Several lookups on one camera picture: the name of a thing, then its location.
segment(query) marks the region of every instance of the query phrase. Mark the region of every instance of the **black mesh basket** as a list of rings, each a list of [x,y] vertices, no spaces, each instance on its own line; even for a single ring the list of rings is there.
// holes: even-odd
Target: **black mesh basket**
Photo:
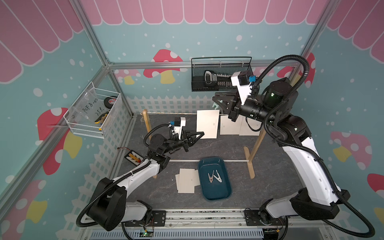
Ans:
[[[252,57],[217,57],[217,58],[192,58],[192,92],[206,91],[234,91],[231,76],[235,72],[251,69]],[[217,81],[205,81],[205,71],[217,74]]]

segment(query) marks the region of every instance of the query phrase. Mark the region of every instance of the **stack of paper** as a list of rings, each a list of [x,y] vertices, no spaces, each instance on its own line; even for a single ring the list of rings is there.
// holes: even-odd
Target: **stack of paper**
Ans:
[[[199,171],[195,169],[180,168],[175,177],[178,193],[195,193],[195,186],[200,185]]]

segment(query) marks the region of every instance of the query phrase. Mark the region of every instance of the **blue plastic tray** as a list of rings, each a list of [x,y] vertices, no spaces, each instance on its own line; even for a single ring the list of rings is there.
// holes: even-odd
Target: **blue plastic tray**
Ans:
[[[212,172],[214,171],[215,176],[218,177],[216,170],[219,173],[222,182],[219,182],[216,178],[213,178],[211,183],[208,178],[208,173],[210,176],[212,176]],[[231,183],[229,182],[224,161],[221,158],[209,157],[200,160],[199,178],[203,196],[208,201],[216,201],[231,196]]]

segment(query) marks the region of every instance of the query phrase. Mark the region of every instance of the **wall mural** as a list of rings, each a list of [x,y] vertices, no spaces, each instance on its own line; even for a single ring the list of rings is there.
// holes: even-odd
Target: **wall mural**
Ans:
[[[384,238],[384,132],[378,120],[384,100],[379,92],[384,88],[383,11],[383,0],[340,2],[312,49],[313,81],[299,89],[292,110],[307,122],[333,179],[349,190],[349,202],[374,225],[377,239]],[[344,206],[341,209],[350,212]],[[335,222],[366,231],[354,215],[345,221],[348,224]],[[351,239],[339,231],[336,234],[342,240]]]

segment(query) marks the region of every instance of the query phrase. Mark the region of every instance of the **vent grille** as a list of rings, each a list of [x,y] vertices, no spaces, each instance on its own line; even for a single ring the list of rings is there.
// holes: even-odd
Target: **vent grille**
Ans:
[[[252,239],[263,238],[263,230],[252,228],[220,228],[220,229],[155,229],[153,237],[140,237],[141,229],[127,229],[133,239]],[[93,230],[90,240],[126,239],[122,230]]]

